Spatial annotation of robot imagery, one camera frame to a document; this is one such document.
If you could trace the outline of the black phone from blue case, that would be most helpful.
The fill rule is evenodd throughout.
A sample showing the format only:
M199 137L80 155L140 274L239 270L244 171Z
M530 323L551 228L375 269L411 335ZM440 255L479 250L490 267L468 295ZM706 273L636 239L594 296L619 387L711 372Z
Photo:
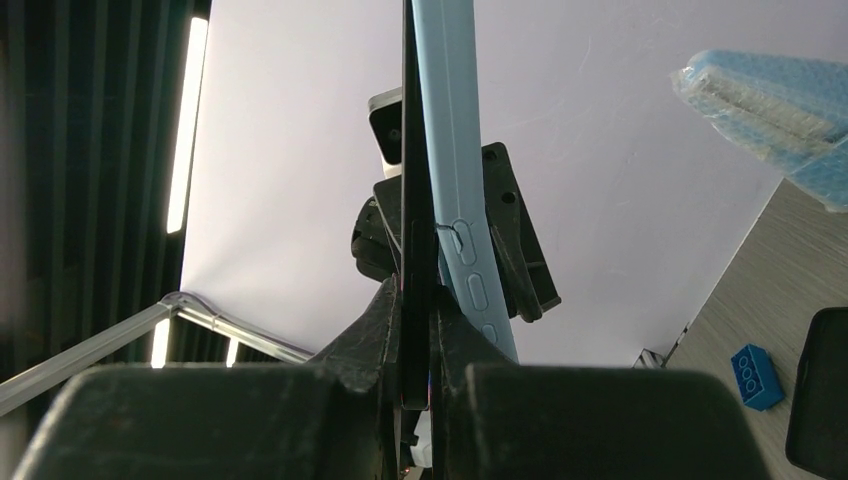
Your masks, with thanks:
M403 3L401 399L407 410L429 404L429 318L437 284L430 184L413 3Z

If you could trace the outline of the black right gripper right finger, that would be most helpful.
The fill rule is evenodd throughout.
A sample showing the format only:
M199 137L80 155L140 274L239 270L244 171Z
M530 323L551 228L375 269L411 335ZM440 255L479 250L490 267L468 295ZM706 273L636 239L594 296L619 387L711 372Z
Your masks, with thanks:
M667 369L521 366L444 288L431 308L437 479L766 479L729 389Z

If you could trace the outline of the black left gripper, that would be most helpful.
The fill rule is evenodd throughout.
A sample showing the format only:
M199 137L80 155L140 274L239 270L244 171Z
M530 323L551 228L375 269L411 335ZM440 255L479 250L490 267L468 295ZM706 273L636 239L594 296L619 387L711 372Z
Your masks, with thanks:
M482 166L487 218L508 315L533 323L559 305L561 297L506 146L501 142L484 146ZM377 182L353 228L356 268L377 282L400 272L401 188L400 176Z

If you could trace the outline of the blue toy brick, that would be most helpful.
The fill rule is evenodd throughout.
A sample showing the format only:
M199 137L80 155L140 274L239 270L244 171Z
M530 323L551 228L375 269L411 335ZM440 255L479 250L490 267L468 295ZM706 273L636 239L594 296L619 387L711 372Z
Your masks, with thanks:
M731 366L744 406L762 412L784 400L785 393L765 349L746 344L731 357Z

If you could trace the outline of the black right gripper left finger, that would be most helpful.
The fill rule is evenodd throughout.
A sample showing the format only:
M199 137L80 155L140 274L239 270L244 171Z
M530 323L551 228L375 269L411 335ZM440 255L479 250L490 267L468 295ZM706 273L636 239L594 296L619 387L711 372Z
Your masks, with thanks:
M309 361L98 367L72 378L18 479L394 479L396 279Z

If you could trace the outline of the light blue cased phone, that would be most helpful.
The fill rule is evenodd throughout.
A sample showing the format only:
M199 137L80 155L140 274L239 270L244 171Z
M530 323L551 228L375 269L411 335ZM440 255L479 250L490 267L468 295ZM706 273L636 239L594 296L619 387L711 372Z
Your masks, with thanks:
M518 355L484 192L474 4L411 4L441 275L467 320Z

